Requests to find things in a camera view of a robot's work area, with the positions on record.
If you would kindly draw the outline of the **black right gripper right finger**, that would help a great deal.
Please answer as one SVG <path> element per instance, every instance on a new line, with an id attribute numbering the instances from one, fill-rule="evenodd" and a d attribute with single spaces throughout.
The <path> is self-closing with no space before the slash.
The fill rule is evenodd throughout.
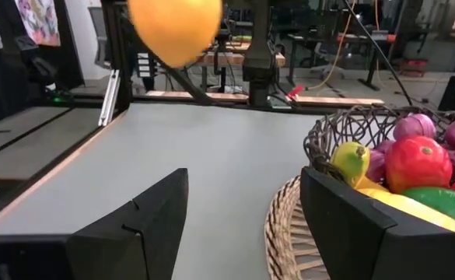
<path id="1" fill-rule="evenodd" d="M 300 201 L 331 280 L 455 280 L 455 232 L 309 167 Z"/>

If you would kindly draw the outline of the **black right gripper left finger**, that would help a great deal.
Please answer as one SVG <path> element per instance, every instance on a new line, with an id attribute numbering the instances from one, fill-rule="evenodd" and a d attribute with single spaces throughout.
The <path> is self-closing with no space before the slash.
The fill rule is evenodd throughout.
<path id="1" fill-rule="evenodd" d="M 171 280 L 187 215 L 188 172 L 174 170 L 72 234 L 66 280 Z"/>

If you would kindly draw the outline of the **yellow toy banana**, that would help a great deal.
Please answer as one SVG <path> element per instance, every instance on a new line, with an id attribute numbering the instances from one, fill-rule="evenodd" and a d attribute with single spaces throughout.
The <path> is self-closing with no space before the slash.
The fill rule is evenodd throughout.
<path id="1" fill-rule="evenodd" d="M 385 187 L 371 181 L 366 173 L 370 164 L 370 150 L 358 142 L 341 144 L 331 157 L 331 164 L 344 176 L 356 191 L 392 208 L 455 232 L 455 219 L 436 211 L 416 200 L 392 194 Z"/>

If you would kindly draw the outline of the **red toy bell pepper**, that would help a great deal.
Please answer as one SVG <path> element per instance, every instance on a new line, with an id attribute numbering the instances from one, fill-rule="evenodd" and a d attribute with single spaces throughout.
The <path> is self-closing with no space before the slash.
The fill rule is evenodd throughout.
<path id="1" fill-rule="evenodd" d="M 434 139 L 408 136 L 385 154 L 387 185 L 400 194 L 413 187 L 449 187 L 453 164 L 448 152 Z"/>

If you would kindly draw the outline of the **orange toy fruit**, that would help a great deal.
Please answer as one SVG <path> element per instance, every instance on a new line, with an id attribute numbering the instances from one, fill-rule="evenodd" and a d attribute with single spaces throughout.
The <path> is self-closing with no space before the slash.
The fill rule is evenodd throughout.
<path id="1" fill-rule="evenodd" d="M 180 68 L 215 39 L 222 0 L 128 0 L 128 11 L 142 42 L 166 65 Z"/>

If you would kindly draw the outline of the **round woven placemat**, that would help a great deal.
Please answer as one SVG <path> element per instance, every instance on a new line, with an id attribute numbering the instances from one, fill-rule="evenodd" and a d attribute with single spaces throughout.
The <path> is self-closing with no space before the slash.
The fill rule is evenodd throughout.
<path id="1" fill-rule="evenodd" d="M 264 241 L 271 280 L 331 280 L 303 214 L 299 176 L 272 198 Z"/>

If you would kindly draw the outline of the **purple grape bunch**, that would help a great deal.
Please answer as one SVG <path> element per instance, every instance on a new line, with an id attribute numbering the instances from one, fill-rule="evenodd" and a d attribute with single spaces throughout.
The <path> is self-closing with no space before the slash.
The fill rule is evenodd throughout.
<path id="1" fill-rule="evenodd" d="M 433 121 L 425 114 L 410 114 L 400 119 L 394 128 L 394 139 L 398 140 L 407 136 L 426 136 L 435 138 L 436 128 Z M 384 155 L 394 143 L 394 140 L 385 139 L 371 151 L 371 160 L 366 176 L 380 182 L 385 177 Z M 455 147 L 447 142 L 440 144 L 448 153 L 453 164 L 453 176 L 455 177 Z"/>

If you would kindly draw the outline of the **red clip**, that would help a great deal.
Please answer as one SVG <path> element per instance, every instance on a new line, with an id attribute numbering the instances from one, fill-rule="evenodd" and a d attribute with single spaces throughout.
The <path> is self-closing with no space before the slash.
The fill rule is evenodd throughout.
<path id="1" fill-rule="evenodd" d="M 295 86 L 293 89 L 289 90 L 286 93 L 286 96 L 289 99 L 294 100 L 305 88 L 306 88 L 305 86 L 301 85 Z"/>

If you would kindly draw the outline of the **red box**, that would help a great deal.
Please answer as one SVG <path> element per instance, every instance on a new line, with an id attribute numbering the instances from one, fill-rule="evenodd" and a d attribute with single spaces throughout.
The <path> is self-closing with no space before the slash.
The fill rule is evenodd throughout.
<path id="1" fill-rule="evenodd" d="M 404 58 L 400 63 L 400 74 L 411 77 L 423 77 L 428 61 L 423 58 Z"/>

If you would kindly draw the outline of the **wooden workbench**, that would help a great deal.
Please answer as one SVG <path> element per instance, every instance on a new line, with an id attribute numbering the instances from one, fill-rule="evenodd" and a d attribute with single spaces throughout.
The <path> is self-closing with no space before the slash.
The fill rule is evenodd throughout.
<path id="1" fill-rule="evenodd" d="M 249 83 L 243 81 L 242 66 L 249 46 L 249 43 L 228 42 L 218 51 L 216 44 L 198 55 L 192 66 L 200 68 L 200 88 L 211 93 L 247 93 Z"/>

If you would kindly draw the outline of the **black workbench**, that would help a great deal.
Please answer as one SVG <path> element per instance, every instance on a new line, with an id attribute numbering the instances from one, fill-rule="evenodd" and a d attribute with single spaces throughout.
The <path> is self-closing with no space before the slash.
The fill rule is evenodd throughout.
<path id="1" fill-rule="evenodd" d="M 334 43 L 339 45 L 340 43 L 348 44 L 368 44 L 369 45 L 369 52 L 371 53 L 371 58 L 369 60 L 369 67 L 368 67 L 368 75 L 366 79 L 358 79 L 360 83 L 364 86 L 369 87 L 374 91 L 379 91 L 380 88 L 373 84 L 373 76 L 374 74 L 378 74 L 378 66 L 379 66 L 379 54 L 378 50 L 373 47 L 373 45 L 367 40 L 366 36 L 356 36 L 356 35 L 343 35 L 343 33 L 338 33 L 337 36 L 331 36 L 330 38 L 317 38 L 317 37 L 302 37 L 300 35 L 289 34 L 289 39 L 292 41 L 291 43 L 291 53 L 289 59 L 289 75 L 286 77 L 288 82 L 291 85 L 295 85 L 293 81 L 294 77 L 294 70 L 295 70 L 295 61 L 296 61 L 296 46 L 298 44 L 303 45 L 304 47 L 307 44 L 314 46 L 313 49 L 313 58 L 316 56 L 320 56 L 323 59 L 331 60 L 327 65 L 315 66 L 312 67 L 313 70 L 317 71 L 320 70 L 321 74 L 327 73 L 327 75 L 331 75 L 334 70 L 340 71 L 341 77 L 343 75 L 343 68 L 339 68 L 337 63 L 344 59 L 345 57 L 350 58 L 352 53 L 349 51 L 332 51 L 331 53 L 327 53 L 325 49 L 322 49 L 322 45 L 326 44 L 328 47 L 333 47 Z"/>

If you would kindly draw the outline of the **floral cloth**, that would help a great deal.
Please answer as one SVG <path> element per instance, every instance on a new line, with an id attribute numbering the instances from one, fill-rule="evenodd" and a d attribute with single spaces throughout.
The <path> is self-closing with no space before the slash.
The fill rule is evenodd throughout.
<path id="1" fill-rule="evenodd" d="M 60 47 L 54 0 L 15 0 L 25 29 L 37 45 Z"/>

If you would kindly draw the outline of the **silver metal bracket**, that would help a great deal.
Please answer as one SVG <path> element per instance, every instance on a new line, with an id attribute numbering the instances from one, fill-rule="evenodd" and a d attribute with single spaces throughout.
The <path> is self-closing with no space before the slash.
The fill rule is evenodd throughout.
<path id="1" fill-rule="evenodd" d="M 100 111 L 98 125 L 100 127 L 107 126 L 114 115 L 114 108 L 117 100 L 118 91 L 120 88 L 121 76 L 118 69 L 113 69 L 108 79 L 106 92 L 103 99 L 103 105 Z"/>

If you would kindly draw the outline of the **black aluminium table frame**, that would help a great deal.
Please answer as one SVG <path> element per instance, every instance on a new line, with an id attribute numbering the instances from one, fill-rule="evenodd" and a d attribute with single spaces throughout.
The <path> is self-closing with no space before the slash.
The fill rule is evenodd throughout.
<path id="1" fill-rule="evenodd" d="M 278 5 L 282 1 L 290 0 L 268 0 L 270 6 Z M 237 8 L 250 8 L 250 4 L 247 0 L 222 0 L 223 4 L 234 5 Z M 103 15 L 105 20 L 105 25 L 107 28 L 107 34 L 109 35 L 110 41 L 110 51 L 111 51 L 111 63 L 112 65 L 120 71 L 121 78 L 129 77 L 129 72 L 127 70 L 128 63 L 125 61 L 127 55 L 127 50 L 124 47 L 124 27 L 129 27 L 132 30 L 132 34 L 137 43 L 141 44 L 147 52 L 149 52 L 159 63 L 160 65 L 170 74 L 174 79 L 183 88 L 190 93 L 195 103 L 202 106 L 216 106 L 216 107 L 231 107 L 233 102 L 222 102 L 221 100 L 212 98 L 206 94 L 205 91 L 194 86 L 193 83 L 187 78 L 187 76 L 180 72 L 180 68 L 173 68 L 169 65 L 166 65 L 162 62 L 139 38 L 129 15 L 128 11 L 128 0 L 101 0 L 101 5 L 103 8 Z M 253 110 L 268 110 L 269 107 L 252 107 L 249 104 L 249 100 L 245 103 L 239 103 L 239 107 L 251 108 Z"/>

